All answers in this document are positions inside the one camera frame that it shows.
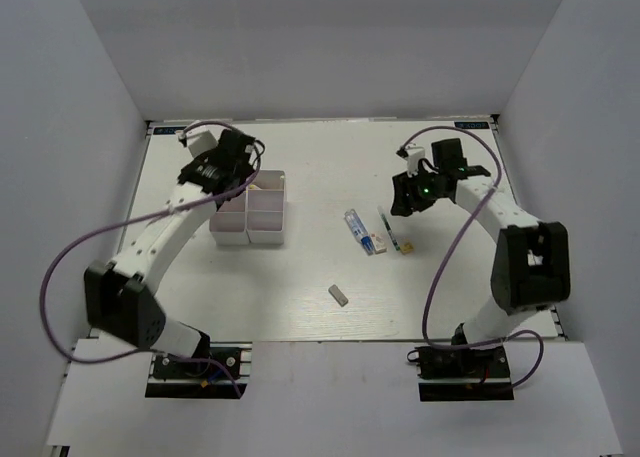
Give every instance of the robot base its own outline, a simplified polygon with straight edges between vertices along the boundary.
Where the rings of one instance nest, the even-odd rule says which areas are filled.
[[[418,347],[407,359],[419,368],[421,402],[513,400],[503,347],[437,350]]]
[[[212,344],[212,359],[220,362],[244,394],[251,372],[251,345]],[[231,382],[214,366],[184,364],[171,356],[155,355],[145,397],[168,399],[238,399]]]

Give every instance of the marker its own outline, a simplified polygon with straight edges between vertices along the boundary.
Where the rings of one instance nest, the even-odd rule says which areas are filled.
[[[398,252],[401,252],[402,249],[400,249],[400,246],[398,245],[398,241],[396,240],[396,236],[393,235],[393,230],[391,230],[391,226],[389,225],[389,221],[387,220],[387,216],[384,215],[384,210],[382,209],[381,206],[378,206],[378,213],[380,214],[380,218],[382,219],[382,222],[384,223],[384,228],[387,229],[387,234],[389,234],[389,238],[391,239],[391,242],[393,242],[393,247]]]

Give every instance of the plastic compartment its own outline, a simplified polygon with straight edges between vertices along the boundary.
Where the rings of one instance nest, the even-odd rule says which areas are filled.
[[[285,174],[262,170],[250,189],[225,202],[209,220],[209,230],[218,245],[284,243]]]
[[[254,244],[284,243],[285,175],[281,170],[261,171],[248,192],[247,233]]]
[[[247,193],[222,204],[209,219],[209,230],[218,245],[248,245]]]

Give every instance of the white table surface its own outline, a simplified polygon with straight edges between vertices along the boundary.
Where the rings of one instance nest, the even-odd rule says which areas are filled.
[[[240,125],[266,144],[263,169],[287,176],[285,244],[221,248],[203,225],[166,273],[157,298],[166,312],[214,341],[419,340],[433,274],[467,213],[448,201],[409,218],[390,217],[415,252],[401,255],[388,241],[376,207],[391,207],[391,177],[405,168],[395,155],[416,130],[452,122],[260,122]],[[493,149],[490,130],[478,131]],[[461,137],[470,164],[494,174],[486,151],[463,134],[437,131],[418,144]],[[132,215],[160,208],[190,161],[174,136],[151,138]],[[505,178],[502,188],[510,192]],[[386,254],[367,256],[351,236],[344,212],[355,208],[369,232],[387,239]],[[128,245],[142,225],[125,236]],[[495,245],[477,224],[460,244],[439,286],[430,335],[450,338],[489,298]],[[327,289],[349,299],[341,308]],[[548,312],[525,327],[557,336]]]
[[[81,340],[78,356],[122,351]],[[408,343],[259,342],[237,400],[145,399],[149,354],[72,365],[49,445],[73,457],[597,457],[620,445],[584,345],[553,342],[512,402],[420,402]],[[509,342],[514,378],[533,342]]]

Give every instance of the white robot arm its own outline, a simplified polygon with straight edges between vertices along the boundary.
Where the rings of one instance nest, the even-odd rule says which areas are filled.
[[[493,186],[486,169],[467,164],[460,139],[433,143],[433,165],[423,159],[424,152],[416,165],[415,158],[403,150],[399,155],[408,168],[393,177],[392,215],[421,212],[440,198],[449,198],[472,213]],[[476,221],[496,242],[492,296],[462,324],[455,344],[505,338],[532,315],[566,300],[570,291],[568,237],[562,224],[541,222],[499,190]]]
[[[166,203],[168,215],[152,220],[130,247],[106,264],[91,264],[84,282],[92,326],[140,349],[199,358],[209,356],[209,336],[168,317],[155,293],[189,238],[233,195],[207,199],[237,188],[255,173],[249,160],[255,144],[262,143],[232,130],[224,130],[219,142],[206,129],[188,138],[194,159],[180,172]]]

